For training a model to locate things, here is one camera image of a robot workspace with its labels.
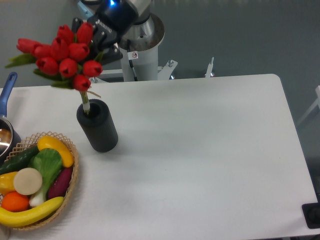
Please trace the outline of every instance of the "tulip stem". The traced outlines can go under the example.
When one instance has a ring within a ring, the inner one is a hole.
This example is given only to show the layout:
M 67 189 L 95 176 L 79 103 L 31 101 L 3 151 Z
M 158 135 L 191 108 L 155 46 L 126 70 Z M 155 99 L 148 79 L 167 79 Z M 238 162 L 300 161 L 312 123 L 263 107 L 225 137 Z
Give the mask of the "tulip stem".
M 88 116 L 90 112 L 90 103 L 89 103 L 88 93 L 86 91 L 81 91 L 80 95 L 82 99 L 83 111 Z

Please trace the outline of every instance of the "woven basket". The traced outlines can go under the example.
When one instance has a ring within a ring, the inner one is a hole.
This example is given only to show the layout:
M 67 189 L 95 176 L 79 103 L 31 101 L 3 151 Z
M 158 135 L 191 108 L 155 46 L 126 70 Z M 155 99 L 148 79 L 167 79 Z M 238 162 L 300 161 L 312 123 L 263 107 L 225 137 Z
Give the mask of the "woven basket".
M 20 143 L 18 143 L 16 145 L 16 147 L 13 148 L 12 152 L 10 152 L 9 156 L 6 158 L 5 161 L 8 161 L 13 156 L 17 155 L 18 153 L 22 152 L 23 150 L 37 145 L 38 140 L 43 136 L 52 136 L 52 137 L 55 137 L 55 138 L 59 139 L 72 152 L 72 155 L 73 155 L 73 158 L 74 158 L 74 164 L 73 164 L 73 171 L 72 171 L 71 181 L 69 183 L 69 188 L 66 191 L 66 194 L 64 196 L 64 201 L 63 201 L 62 205 L 58 208 L 58 210 L 55 211 L 54 214 L 52 214 L 48 218 L 42 219 L 42 220 L 37 221 L 37 222 L 35 222 L 33 224 L 30 224 L 30 225 L 21 226 L 21 227 L 11 227 L 11 229 L 14 229 L 14 230 L 20 230 L 20 231 L 34 230 L 34 229 L 38 229 L 40 227 L 43 227 L 46 224 L 48 224 L 51 221 L 53 221 L 56 217 L 58 217 L 60 215 L 60 213 L 66 207 L 66 205 L 67 205 L 67 203 L 68 203 L 68 201 L 69 201 L 69 199 L 71 197 L 71 194 L 72 194 L 72 192 L 73 192 L 73 190 L 75 189 L 75 186 L 76 186 L 76 182 L 77 182 L 77 178 L 78 178 L 78 174 L 79 174 L 79 156 L 78 156 L 78 152 L 77 152 L 76 146 L 73 144 L 73 142 L 69 138 L 67 138 L 66 136 L 62 135 L 61 133 L 56 133 L 56 132 L 49 131 L 49 132 L 42 132 L 42 133 L 33 134 L 32 136 L 27 137 L 26 139 L 24 139 Z M 2 202 L 3 197 L 4 196 L 0 194 L 0 203 Z

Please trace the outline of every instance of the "purple eggplant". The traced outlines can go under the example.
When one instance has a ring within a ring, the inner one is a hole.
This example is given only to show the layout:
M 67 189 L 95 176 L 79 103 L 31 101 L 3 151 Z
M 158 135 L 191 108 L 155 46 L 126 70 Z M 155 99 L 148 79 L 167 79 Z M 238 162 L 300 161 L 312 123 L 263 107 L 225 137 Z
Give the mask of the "purple eggplant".
M 55 197 L 64 197 L 66 195 L 72 177 L 72 170 L 72 167 L 68 167 L 60 172 L 59 176 L 49 188 L 47 196 L 48 200 Z

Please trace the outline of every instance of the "fake vegetable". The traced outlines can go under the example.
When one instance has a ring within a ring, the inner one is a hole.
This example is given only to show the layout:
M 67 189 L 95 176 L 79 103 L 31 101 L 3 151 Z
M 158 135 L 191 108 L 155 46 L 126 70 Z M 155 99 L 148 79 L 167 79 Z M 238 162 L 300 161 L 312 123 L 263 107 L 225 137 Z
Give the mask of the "fake vegetable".
M 17 171 L 0 175 L 0 194 L 6 195 L 15 191 L 14 177 L 16 174 Z
M 72 177 L 72 168 L 65 168 L 61 171 L 60 175 L 54 181 L 53 185 L 48 191 L 48 199 L 55 197 L 64 197 L 69 187 Z
M 30 161 L 30 168 L 34 168 L 42 175 L 42 186 L 30 198 L 29 204 L 32 208 L 43 204 L 46 201 L 47 192 L 60 173 L 62 167 L 62 159 L 54 149 L 46 148 L 41 150 Z
M 69 168 L 74 164 L 74 157 L 66 145 L 53 136 L 43 136 L 37 143 L 39 151 L 43 149 L 55 149 L 62 158 L 62 164 L 65 168 Z
M 28 209 L 29 198 L 16 191 L 10 192 L 3 197 L 1 207 L 9 212 L 22 212 Z
M 10 212 L 0 207 L 0 224 L 8 227 L 22 227 L 33 224 L 56 211 L 63 202 L 64 198 L 59 196 L 44 202 L 40 206 L 21 212 Z
M 34 194 L 41 188 L 42 175 L 34 168 L 26 167 L 15 175 L 13 185 L 19 194 Z
M 37 155 L 37 153 L 39 153 L 37 146 L 33 146 L 20 152 L 18 155 L 13 156 L 10 160 L 5 161 L 2 164 L 0 167 L 0 175 L 26 168 L 30 162 L 30 159 Z

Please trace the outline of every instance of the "red tulip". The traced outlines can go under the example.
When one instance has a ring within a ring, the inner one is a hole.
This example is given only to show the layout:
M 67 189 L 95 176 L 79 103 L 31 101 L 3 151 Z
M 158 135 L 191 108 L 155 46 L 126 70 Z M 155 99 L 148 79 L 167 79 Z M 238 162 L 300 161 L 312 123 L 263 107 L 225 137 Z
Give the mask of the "red tulip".
M 56 75 L 59 72 L 59 65 L 50 56 L 46 56 L 43 58 L 38 59 L 35 64 L 38 66 L 38 68 L 47 75 Z
M 90 60 L 83 64 L 83 74 L 90 78 L 99 76 L 102 71 L 102 66 L 97 61 Z
M 51 46 L 48 44 L 37 44 L 31 51 L 31 54 L 37 59 L 51 57 Z
M 93 38 L 93 27 L 91 23 L 84 22 L 76 31 L 76 39 L 80 44 L 89 44 Z
M 75 33 L 71 31 L 68 25 L 60 26 L 56 35 L 59 38 L 65 40 L 66 44 L 72 44 L 74 42 Z
M 69 45 L 69 58 L 77 62 L 85 59 L 89 52 L 89 47 L 84 43 L 71 43 Z
M 26 38 L 19 38 L 18 45 L 16 46 L 16 48 L 23 53 L 31 53 L 35 45 L 40 45 L 40 44 L 41 43 L 38 41 L 33 41 Z
M 78 64 L 75 60 L 72 60 L 70 58 L 65 58 L 60 62 L 59 65 L 59 72 L 62 76 L 65 78 L 71 78 L 73 75 L 75 75 L 78 71 Z
M 61 61 L 69 55 L 68 44 L 61 37 L 56 37 L 51 44 L 51 57 L 56 61 Z
M 82 74 L 76 75 L 72 81 L 73 88 L 80 92 L 87 91 L 90 85 L 91 85 L 91 81 Z

